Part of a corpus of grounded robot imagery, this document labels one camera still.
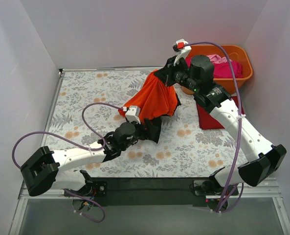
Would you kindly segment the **orange t shirt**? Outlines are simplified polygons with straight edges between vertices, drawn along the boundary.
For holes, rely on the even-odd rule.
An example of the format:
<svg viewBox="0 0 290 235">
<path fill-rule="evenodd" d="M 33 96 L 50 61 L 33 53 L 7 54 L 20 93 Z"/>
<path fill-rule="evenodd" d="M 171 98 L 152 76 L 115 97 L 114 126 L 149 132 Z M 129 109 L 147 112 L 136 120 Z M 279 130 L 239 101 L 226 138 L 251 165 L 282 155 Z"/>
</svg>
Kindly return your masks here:
<svg viewBox="0 0 290 235">
<path fill-rule="evenodd" d="M 161 116 L 173 116 L 177 107 L 180 106 L 175 88 L 166 87 L 155 76 L 156 71 L 154 70 L 147 76 L 141 90 L 124 105 L 128 108 L 139 107 L 138 117 L 142 123 L 145 119 L 153 120 Z"/>
</svg>

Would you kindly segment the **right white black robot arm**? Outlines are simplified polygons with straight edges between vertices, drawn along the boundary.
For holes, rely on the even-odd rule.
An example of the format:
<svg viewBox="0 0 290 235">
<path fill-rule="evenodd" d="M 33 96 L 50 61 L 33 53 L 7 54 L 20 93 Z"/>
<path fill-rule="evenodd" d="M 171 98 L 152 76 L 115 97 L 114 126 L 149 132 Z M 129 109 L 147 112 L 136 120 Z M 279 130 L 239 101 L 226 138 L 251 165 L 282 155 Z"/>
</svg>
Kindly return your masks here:
<svg viewBox="0 0 290 235">
<path fill-rule="evenodd" d="M 246 183 L 255 187 L 275 172 L 287 150 L 281 144 L 274 145 L 264 138 L 238 109 L 227 90 L 213 81 L 214 65 L 205 55 L 193 56 L 190 65 L 185 59 L 175 57 L 155 71 L 155 76 L 170 87 L 179 84 L 193 91 L 196 103 L 218 121 L 230 136 L 240 141 L 240 149 L 247 163 L 235 167 L 223 167 L 209 176 L 210 190 L 222 194 L 227 183 Z"/>
</svg>

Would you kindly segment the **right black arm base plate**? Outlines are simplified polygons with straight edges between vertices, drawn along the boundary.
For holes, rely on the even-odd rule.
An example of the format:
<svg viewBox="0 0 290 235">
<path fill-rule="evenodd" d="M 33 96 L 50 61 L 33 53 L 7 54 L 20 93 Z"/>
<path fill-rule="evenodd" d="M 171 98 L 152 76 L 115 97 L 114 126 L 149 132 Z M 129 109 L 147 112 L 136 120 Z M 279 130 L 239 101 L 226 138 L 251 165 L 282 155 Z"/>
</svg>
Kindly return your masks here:
<svg viewBox="0 0 290 235">
<path fill-rule="evenodd" d="M 223 187 L 214 185 L 210 180 L 194 180 L 189 188 L 196 196 L 221 196 L 223 192 Z"/>
</svg>

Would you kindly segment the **black t shirt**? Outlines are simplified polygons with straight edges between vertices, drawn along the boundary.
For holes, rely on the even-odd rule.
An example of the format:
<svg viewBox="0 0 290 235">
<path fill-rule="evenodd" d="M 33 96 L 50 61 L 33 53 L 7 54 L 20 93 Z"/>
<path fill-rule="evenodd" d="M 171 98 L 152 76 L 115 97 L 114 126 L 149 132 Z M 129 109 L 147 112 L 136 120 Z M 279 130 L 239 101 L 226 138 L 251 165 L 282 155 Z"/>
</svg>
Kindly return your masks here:
<svg viewBox="0 0 290 235">
<path fill-rule="evenodd" d="M 161 118 L 164 116 L 173 116 L 175 110 L 180 105 L 181 102 L 176 93 L 171 94 L 167 98 L 157 95 L 147 98 L 141 108 L 140 115 L 141 124 L 147 132 L 149 141 L 158 143 L 162 126 Z"/>
</svg>

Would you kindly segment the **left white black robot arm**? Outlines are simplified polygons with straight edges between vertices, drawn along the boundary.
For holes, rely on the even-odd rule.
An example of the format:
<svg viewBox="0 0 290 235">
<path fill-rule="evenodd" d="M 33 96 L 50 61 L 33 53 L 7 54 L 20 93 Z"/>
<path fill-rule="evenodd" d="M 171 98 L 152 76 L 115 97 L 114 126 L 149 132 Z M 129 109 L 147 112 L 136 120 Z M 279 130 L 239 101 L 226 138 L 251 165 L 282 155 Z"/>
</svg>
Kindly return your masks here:
<svg viewBox="0 0 290 235">
<path fill-rule="evenodd" d="M 21 166 L 21 173 L 30 196 L 39 196 L 51 188 L 67 188 L 80 195 L 89 195 L 92 183 L 82 173 L 72 169 L 88 164 L 111 161 L 138 140 L 148 138 L 147 128 L 136 122 L 125 122 L 104 140 L 98 140 L 84 148 L 50 150 L 40 147 Z"/>
</svg>

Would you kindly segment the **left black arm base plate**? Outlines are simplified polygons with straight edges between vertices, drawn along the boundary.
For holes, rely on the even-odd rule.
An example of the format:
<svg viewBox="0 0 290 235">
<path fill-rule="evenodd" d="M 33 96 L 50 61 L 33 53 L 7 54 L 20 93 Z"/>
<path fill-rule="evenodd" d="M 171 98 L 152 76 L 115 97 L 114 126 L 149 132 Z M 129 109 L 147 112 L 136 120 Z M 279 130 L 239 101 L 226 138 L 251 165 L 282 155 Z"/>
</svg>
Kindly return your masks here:
<svg viewBox="0 0 290 235">
<path fill-rule="evenodd" d="M 92 183 L 87 183 L 87 187 L 87 196 L 105 197 L 107 195 L 108 183 L 106 181 L 94 181 Z"/>
</svg>

